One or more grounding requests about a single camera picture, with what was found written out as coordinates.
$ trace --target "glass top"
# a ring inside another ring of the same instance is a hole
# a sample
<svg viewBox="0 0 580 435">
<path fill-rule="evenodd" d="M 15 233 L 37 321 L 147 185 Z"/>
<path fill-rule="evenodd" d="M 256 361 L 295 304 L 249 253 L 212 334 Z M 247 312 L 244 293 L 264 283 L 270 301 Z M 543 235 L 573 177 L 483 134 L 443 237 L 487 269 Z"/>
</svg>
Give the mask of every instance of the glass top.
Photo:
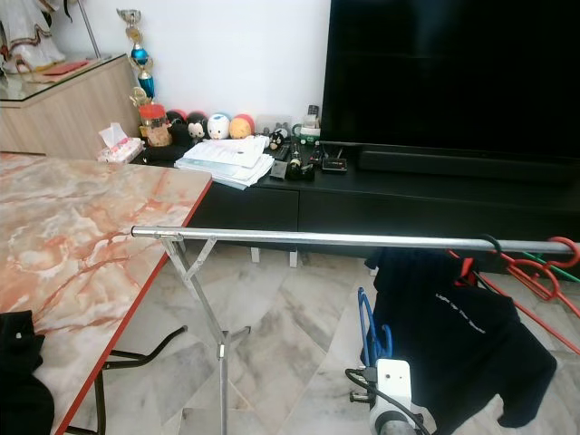
<svg viewBox="0 0 580 435">
<path fill-rule="evenodd" d="M 0 102 L 23 102 L 28 100 L 41 92 L 47 91 L 59 84 L 63 84 L 78 77 L 79 75 L 86 73 L 94 68 L 119 59 L 124 56 L 122 54 L 114 55 L 104 55 L 101 59 L 92 60 L 86 55 L 82 54 L 67 54 L 65 62 L 78 62 L 89 60 L 90 63 L 80 68 L 78 71 L 74 71 L 69 75 L 66 75 L 58 82 L 38 82 L 44 80 L 46 76 L 43 76 L 42 72 L 35 72 L 34 74 L 6 74 L 0 77 Z"/>
</svg>

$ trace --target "orange plush toy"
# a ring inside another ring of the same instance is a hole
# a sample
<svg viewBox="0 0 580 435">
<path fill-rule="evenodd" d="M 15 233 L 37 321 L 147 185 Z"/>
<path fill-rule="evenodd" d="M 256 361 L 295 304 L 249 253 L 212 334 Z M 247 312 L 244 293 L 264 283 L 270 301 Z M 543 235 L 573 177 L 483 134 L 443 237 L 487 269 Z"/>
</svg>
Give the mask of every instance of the orange plush toy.
<svg viewBox="0 0 580 435">
<path fill-rule="evenodd" d="M 254 134 L 254 120 L 250 115 L 242 113 L 229 123 L 230 138 L 244 139 L 250 134 Z"/>
</svg>

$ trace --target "jar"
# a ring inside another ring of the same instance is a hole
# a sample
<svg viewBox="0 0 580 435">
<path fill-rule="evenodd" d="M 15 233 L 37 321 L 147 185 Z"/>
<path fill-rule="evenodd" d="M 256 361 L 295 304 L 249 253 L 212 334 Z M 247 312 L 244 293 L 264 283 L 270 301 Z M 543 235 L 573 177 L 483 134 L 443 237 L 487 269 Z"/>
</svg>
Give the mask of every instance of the jar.
<svg viewBox="0 0 580 435">
<path fill-rule="evenodd" d="M 147 137 L 151 147 L 166 147 L 171 144 L 165 108 L 161 104 L 143 104 L 139 107 L 143 128 L 141 132 Z"/>
</svg>

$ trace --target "round plush toy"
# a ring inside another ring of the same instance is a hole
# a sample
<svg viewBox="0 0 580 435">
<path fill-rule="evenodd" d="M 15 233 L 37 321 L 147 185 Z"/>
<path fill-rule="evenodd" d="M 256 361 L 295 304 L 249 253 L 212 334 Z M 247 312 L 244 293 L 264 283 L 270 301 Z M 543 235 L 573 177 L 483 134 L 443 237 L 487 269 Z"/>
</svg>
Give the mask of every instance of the round plush toy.
<svg viewBox="0 0 580 435">
<path fill-rule="evenodd" d="M 188 124 L 189 136 L 194 144 L 200 142 L 203 138 L 208 138 L 208 117 L 203 111 L 193 111 L 186 119 Z"/>
<path fill-rule="evenodd" d="M 232 139 L 244 139 L 254 134 L 254 120 L 250 115 L 242 113 L 237 115 L 229 123 L 229 137 Z"/>
<path fill-rule="evenodd" d="M 214 113 L 208 119 L 208 134 L 211 139 L 227 139 L 229 118 L 223 113 Z"/>
<path fill-rule="evenodd" d="M 185 112 L 180 110 L 172 110 L 166 113 L 167 121 L 173 124 L 185 124 Z"/>
<path fill-rule="evenodd" d="M 172 138 L 172 144 L 173 145 L 177 145 L 180 147 L 185 147 L 187 149 L 190 149 L 192 145 L 195 145 L 194 143 L 191 143 L 192 140 L 189 137 L 189 133 L 188 133 L 188 126 L 185 125 L 185 123 L 181 124 L 181 123 L 175 123 L 172 124 L 169 128 L 168 128 L 168 132 L 171 135 Z"/>
<path fill-rule="evenodd" d="M 288 131 L 284 128 L 275 129 L 270 135 L 270 149 L 275 150 L 282 145 L 288 137 Z"/>
</svg>

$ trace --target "floor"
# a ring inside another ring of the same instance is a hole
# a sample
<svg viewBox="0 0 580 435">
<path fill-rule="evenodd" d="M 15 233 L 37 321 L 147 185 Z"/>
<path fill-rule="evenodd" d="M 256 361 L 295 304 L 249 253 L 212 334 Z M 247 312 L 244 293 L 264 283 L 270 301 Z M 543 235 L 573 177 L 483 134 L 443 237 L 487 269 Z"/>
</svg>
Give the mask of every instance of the floor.
<svg viewBox="0 0 580 435">
<path fill-rule="evenodd" d="M 201 245 L 188 245 L 190 261 Z M 580 320 L 559 303 L 539 302 L 504 275 L 489 275 L 525 306 L 556 325 L 580 346 Z M 224 328 L 252 326 L 232 350 L 229 365 L 229 433 L 232 435 L 370 434 L 366 405 L 350 403 L 346 367 L 359 365 L 362 341 L 356 290 L 373 298 L 372 277 L 361 259 L 301 253 L 298 268 L 288 254 L 217 245 L 199 273 Z M 580 286 L 565 289 L 580 305 Z M 535 420 L 506 430 L 496 422 L 501 399 L 491 401 L 457 434 L 580 433 L 580 357 L 525 316 L 522 321 L 558 360 L 556 376 Z M 107 434 L 219 434 L 216 346 L 200 302 L 165 265 L 121 337 L 117 349 L 149 352 L 183 324 L 176 338 L 147 366 L 104 373 Z M 430 415 L 426 425 L 435 425 Z M 94 395 L 87 394 L 72 422 L 93 428 Z"/>
</svg>

